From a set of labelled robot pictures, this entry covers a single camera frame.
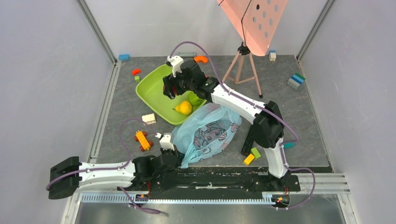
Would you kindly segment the red fake fruit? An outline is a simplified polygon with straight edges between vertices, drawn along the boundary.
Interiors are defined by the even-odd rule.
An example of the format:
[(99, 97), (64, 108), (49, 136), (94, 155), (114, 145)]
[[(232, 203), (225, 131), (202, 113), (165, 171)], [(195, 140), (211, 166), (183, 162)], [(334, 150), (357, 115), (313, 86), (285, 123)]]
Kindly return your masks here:
[(173, 87), (172, 87), (172, 91), (173, 91), (173, 93), (174, 93), (174, 95), (175, 95), (175, 96), (177, 96), (177, 95), (178, 95), (178, 92), (177, 92), (177, 89), (176, 89), (176, 87), (175, 87), (175, 86), (173, 86)]

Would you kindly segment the lime green plastic tray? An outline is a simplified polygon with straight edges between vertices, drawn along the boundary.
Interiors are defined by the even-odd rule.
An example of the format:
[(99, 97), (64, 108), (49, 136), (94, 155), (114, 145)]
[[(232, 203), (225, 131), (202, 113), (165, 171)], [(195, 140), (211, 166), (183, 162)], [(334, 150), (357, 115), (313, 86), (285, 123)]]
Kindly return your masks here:
[(188, 116), (176, 112), (174, 108), (183, 101), (188, 100), (189, 92), (176, 96), (174, 99), (163, 95), (163, 77), (170, 73), (171, 67), (163, 64), (147, 74), (137, 84), (135, 90), (139, 98), (158, 116), (174, 126), (180, 126)]

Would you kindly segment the yellow fake fruit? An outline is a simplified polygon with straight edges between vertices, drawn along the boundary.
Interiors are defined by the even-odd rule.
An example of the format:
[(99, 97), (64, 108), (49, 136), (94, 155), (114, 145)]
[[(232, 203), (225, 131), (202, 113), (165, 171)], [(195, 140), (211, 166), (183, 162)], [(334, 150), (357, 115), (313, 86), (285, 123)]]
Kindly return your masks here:
[(185, 100), (182, 101), (180, 104), (176, 105), (176, 107), (173, 110), (184, 116), (189, 116), (193, 112), (193, 107), (189, 101)]

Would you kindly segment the light blue printed plastic bag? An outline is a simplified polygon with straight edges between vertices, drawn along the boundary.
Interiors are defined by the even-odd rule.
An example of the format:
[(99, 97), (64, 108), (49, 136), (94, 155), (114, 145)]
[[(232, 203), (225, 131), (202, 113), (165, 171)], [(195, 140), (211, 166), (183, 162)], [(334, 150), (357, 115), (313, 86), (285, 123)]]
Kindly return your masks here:
[(181, 168), (224, 151), (241, 122), (237, 112), (222, 105), (208, 103), (198, 108), (171, 132), (173, 144), (184, 155)]

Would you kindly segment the green fake apple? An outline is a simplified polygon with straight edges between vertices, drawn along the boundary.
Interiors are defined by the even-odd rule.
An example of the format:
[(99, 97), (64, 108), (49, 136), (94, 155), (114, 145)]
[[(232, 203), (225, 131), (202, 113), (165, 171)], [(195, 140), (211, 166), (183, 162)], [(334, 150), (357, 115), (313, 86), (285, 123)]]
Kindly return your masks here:
[(204, 100), (199, 98), (194, 92), (190, 92), (188, 95), (188, 101), (192, 106), (200, 106)]

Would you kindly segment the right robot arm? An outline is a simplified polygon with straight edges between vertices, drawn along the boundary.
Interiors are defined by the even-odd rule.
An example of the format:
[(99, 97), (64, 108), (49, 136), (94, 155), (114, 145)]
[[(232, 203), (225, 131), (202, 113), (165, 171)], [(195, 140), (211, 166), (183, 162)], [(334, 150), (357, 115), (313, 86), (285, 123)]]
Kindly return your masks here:
[(288, 165), (281, 155), (285, 122), (278, 105), (270, 101), (264, 104), (254, 101), (227, 87), (219, 76), (208, 77), (194, 60), (183, 60), (179, 56), (168, 57), (166, 65), (172, 72), (163, 78), (163, 94), (170, 99), (194, 92), (199, 98), (225, 106), (248, 120), (254, 141), (264, 148), (269, 163), (270, 185), (275, 190), (284, 189), (291, 176)]

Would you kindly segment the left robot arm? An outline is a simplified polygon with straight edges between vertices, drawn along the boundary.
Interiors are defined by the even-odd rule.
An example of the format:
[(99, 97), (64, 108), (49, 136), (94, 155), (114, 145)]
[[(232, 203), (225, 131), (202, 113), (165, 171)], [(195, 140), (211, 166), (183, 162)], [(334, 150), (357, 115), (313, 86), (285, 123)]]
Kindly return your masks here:
[(143, 189), (147, 182), (181, 166), (184, 154), (161, 149), (161, 155), (140, 156), (120, 163), (93, 164), (72, 156), (50, 169), (46, 186), (48, 198), (58, 200), (77, 190), (128, 188)]

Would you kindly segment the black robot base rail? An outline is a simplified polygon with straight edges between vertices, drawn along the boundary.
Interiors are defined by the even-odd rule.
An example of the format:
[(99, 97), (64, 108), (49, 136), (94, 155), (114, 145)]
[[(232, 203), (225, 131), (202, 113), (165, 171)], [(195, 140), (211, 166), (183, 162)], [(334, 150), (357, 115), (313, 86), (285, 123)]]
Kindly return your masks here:
[(133, 181), (126, 191), (147, 191), (150, 199), (260, 199), (262, 193), (301, 190), (298, 177), (277, 181), (267, 167), (191, 167), (175, 169), (150, 181)]

